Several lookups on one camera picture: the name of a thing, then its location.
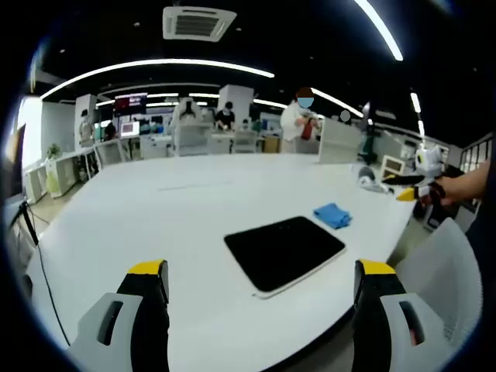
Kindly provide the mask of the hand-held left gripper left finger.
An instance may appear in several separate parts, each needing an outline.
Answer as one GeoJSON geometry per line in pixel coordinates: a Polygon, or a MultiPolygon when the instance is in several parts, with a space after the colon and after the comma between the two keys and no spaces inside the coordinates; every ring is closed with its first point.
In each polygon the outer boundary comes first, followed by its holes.
{"type": "Polygon", "coordinates": [[[81,317],[68,353],[82,371],[169,371],[167,261],[138,263],[81,317]]]}

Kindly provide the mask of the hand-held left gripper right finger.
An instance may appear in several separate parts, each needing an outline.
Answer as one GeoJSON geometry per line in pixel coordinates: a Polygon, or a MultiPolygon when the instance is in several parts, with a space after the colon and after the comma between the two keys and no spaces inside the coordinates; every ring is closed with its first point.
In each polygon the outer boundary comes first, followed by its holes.
{"type": "Polygon", "coordinates": [[[441,318],[385,263],[355,263],[353,371],[440,371],[441,318]]]}

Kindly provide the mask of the person's right hand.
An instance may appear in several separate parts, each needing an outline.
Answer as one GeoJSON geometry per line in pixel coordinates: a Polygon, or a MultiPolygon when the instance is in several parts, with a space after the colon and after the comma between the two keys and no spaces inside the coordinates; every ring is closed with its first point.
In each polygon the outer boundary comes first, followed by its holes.
{"type": "Polygon", "coordinates": [[[429,183],[429,193],[420,198],[422,206],[441,205],[448,206],[460,201],[457,194],[457,182],[452,177],[439,177],[429,183]]]}

